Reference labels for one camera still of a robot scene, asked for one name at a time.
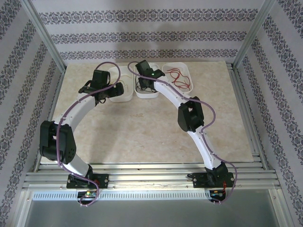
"black wire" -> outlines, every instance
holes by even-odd
[[[138,89],[139,89],[140,91],[146,91],[146,92],[150,92],[150,93],[156,93],[156,92],[157,92],[156,90],[151,89],[151,88],[149,88],[149,87],[141,88],[140,83],[139,83],[139,80],[138,80],[138,81],[136,80],[136,91],[137,91],[137,92],[138,92]]]

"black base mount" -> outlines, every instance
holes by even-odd
[[[92,172],[91,166],[89,166],[88,173],[85,177],[96,182],[100,189],[104,189],[104,188],[108,187],[109,175],[108,174],[94,174]],[[95,190],[96,186],[93,183],[84,181],[72,174],[69,174],[68,178],[67,178],[66,188],[67,189]]]
[[[193,179],[194,188],[223,188],[223,183],[226,183],[227,188],[233,186],[234,178],[232,173],[228,173],[225,177],[211,184],[207,178],[208,173],[193,173],[188,174],[189,178]]]

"white curved arm segment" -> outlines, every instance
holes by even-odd
[[[170,83],[168,81],[167,77],[165,77],[165,76],[160,77],[159,79]],[[163,83],[156,81],[156,82],[154,82],[154,87],[155,87],[155,90],[162,93],[169,101],[171,101],[177,109],[179,108],[181,103],[186,102],[186,100],[184,100],[179,95],[177,95],[173,89],[171,89],[169,86],[167,86]],[[182,95],[186,98],[190,98],[189,96],[187,96],[183,93],[182,93]],[[197,128],[196,132],[188,131],[187,133],[194,140],[196,146],[198,147],[198,150],[204,160],[205,167],[208,169],[217,168],[221,164],[221,161],[216,159],[213,155],[211,155],[210,151],[207,149],[207,146],[205,145],[205,143],[202,139],[202,135],[200,134],[201,129],[202,129],[202,126]],[[204,136],[205,136],[205,140],[206,140],[208,146],[210,147],[210,149],[212,149],[212,151],[214,151],[213,146],[212,146],[211,142],[209,141],[206,133],[204,134]]]
[[[86,95],[87,94],[85,93],[78,94],[76,100],[73,103],[79,101],[79,99],[81,99]],[[79,102],[74,108],[72,108],[72,110],[67,114],[61,125],[68,124],[69,126],[71,126],[72,132],[75,132],[75,129],[80,123],[80,121],[82,121],[85,115],[89,111],[91,111],[95,107],[95,105],[96,105],[95,98],[93,96],[86,97],[81,102]],[[56,124],[59,124],[59,121],[61,120],[63,114],[61,114],[55,119]]]
[[[85,93],[78,94],[77,99],[74,102],[77,102],[80,98],[84,97]],[[95,107],[95,98],[93,96],[88,96],[83,99],[80,103],[78,103],[65,117],[62,125],[68,124],[71,126],[72,132],[75,131],[76,127],[80,123],[80,121],[84,118],[84,116]],[[60,119],[63,114],[58,116],[55,119],[55,124],[59,124]],[[81,176],[86,176],[87,171],[89,169],[89,165],[82,161],[82,159],[76,154],[73,160],[69,164],[63,164],[65,168],[76,173]]]

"robotic arm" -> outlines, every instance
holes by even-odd
[[[166,83],[170,83],[161,70],[153,71],[147,61],[138,63],[136,65],[136,68],[138,69],[140,75],[160,79]],[[117,83],[116,87],[112,87],[106,91],[88,96],[79,101],[82,97],[91,92],[108,87],[108,78],[110,78],[109,72],[100,70],[94,71],[93,79],[88,81],[85,86],[79,90],[79,94],[76,99],[76,101],[78,101],[78,104],[75,105],[64,118],[60,127],[59,135],[56,135],[56,131],[63,114],[56,118],[55,121],[44,121],[40,127],[41,156],[44,156],[51,161],[57,160],[56,137],[59,136],[60,161],[65,166],[65,168],[73,173],[96,182],[101,181],[100,175],[94,174],[92,172],[91,166],[83,162],[80,157],[76,155],[76,144],[73,132],[83,117],[102,100],[105,100],[105,98],[109,97],[120,96],[124,93],[123,85],[121,83]],[[193,101],[186,102],[166,84],[157,81],[154,82],[153,80],[144,78],[139,78],[139,83],[142,88],[149,87],[162,93],[178,109],[178,124],[180,128],[183,131],[186,131],[194,140],[200,154],[203,157],[208,179],[208,183],[205,187],[215,187],[218,185],[218,182],[222,183],[222,180],[224,180],[228,174],[228,170],[225,163],[221,162],[211,154],[207,148],[207,145],[202,139],[200,131],[204,126],[204,115],[201,104]],[[207,135],[204,135],[204,138],[206,139],[208,146],[213,150]],[[78,186],[78,188],[94,188],[90,183],[85,182],[81,179],[77,179],[75,176],[69,175],[68,182],[71,180],[75,180],[77,182],[74,183],[73,188],[77,188],[76,186]]]

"floral pattern wall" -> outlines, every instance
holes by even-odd
[[[277,1],[239,67],[267,161],[303,226],[303,7]]]
[[[33,0],[61,56],[232,62],[263,0]]]
[[[61,73],[18,0],[0,1],[0,227],[10,226]]]

